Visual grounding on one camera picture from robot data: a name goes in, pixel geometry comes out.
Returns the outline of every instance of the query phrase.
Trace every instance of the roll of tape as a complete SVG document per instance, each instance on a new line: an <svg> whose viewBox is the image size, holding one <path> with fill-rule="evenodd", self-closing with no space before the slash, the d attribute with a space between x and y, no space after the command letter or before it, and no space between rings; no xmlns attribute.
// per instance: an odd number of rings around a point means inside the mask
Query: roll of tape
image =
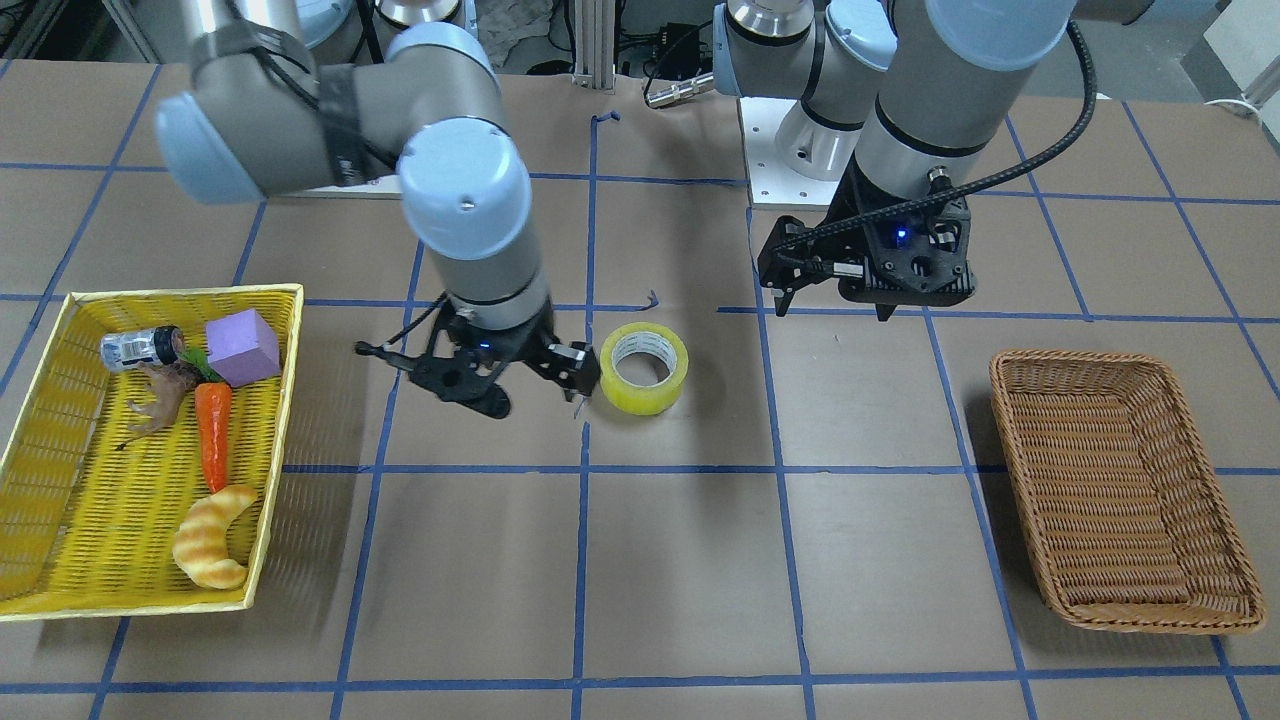
<svg viewBox="0 0 1280 720"><path fill-rule="evenodd" d="M667 366L667 377L637 386L618 374L618 361L628 355L653 355ZM657 323L630 323L609 333L600 348L600 388L618 410L631 415L657 415L680 398L689 374L689 351L671 328Z"/></svg>

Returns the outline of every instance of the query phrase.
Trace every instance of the purple cube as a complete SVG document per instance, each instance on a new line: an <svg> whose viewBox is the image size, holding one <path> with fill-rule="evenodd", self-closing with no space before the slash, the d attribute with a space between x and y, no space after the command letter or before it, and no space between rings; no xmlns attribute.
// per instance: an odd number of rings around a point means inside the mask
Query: purple cube
<svg viewBox="0 0 1280 720"><path fill-rule="evenodd" d="M257 310L205 323L209 366L239 387L280 374L280 341Z"/></svg>

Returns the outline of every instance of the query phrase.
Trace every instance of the tiled floor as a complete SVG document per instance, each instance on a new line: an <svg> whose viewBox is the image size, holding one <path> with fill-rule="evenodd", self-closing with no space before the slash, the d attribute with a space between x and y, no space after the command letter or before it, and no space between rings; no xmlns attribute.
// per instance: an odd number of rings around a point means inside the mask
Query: tiled floor
<svg viewBox="0 0 1280 720"><path fill-rule="evenodd" d="M1256 126L1105 102L972 200L970 302L879 324L819 287L778 319L733 104L653 113L620 83L503 77L562 336L667 324L685 396L575 416L517 368L492 421L348 351L439 292L394 202L201 208L151 147L180 73L0 65L0 432L67 291L308 297L255 607L0 625L0 717L1280 717L1275 624L1106 634L1044 607L987 378L1012 346L1171 363L1277 602L1280 160ZM1019 101L983 167L1074 111Z"/></svg>

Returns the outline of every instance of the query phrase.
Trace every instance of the yellow plastic basket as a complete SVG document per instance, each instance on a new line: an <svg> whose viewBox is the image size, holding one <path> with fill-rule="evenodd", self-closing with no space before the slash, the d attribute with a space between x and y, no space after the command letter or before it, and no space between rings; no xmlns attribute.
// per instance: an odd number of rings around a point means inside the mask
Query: yellow plastic basket
<svg viewBox="0 0 1280 720"><path fill-rule="evenodd" d="M207 496L189 398L172 428L115 447L145 420L147 378L111 374L102 334L174 324L204 346L205 322L257 310L280 340L279 377L236 388L228 482L259 492L228 533L243 585L202 589L173 562L173 534ZM0 621L243 610L266 555L302 324L302 286L70 293L0 460Z"/></svg>

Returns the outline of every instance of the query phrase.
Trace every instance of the carrot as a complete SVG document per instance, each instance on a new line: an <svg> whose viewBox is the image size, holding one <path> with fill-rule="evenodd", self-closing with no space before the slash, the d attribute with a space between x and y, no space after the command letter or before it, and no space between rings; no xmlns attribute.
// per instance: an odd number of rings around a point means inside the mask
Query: carrot
<svg viewBox="0 0 1280 720"><path fill-rule="evenodd" d="M227 487L227 420L232 414L232 386L196 386L196 421L200 425L200 464L209 492Z"/></svg>

